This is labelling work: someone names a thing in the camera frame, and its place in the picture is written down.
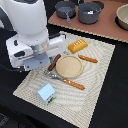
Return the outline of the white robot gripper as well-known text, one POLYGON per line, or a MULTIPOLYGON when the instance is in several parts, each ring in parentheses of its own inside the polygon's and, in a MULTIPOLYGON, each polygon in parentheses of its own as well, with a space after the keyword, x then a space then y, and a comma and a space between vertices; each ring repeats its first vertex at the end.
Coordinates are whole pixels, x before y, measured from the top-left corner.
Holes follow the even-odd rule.
POLYGON ((65 34, 51 35, 43 44, 30 46, 15 35, 6 41, 9 60, 13 68, 30 71, 49 63, 49 58, 65 51, 65 34))

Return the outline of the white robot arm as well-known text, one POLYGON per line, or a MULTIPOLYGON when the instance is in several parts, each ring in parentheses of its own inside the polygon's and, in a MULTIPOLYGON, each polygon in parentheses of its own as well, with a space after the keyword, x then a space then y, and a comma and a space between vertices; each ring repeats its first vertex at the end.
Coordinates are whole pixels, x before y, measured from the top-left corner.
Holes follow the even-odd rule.
POLYGON ((65 35, 48 33, 43 0, 0 0, 0 28, 16 32, 6 47, 18 71, 45 66, 50 57, 65 51, 65 35))

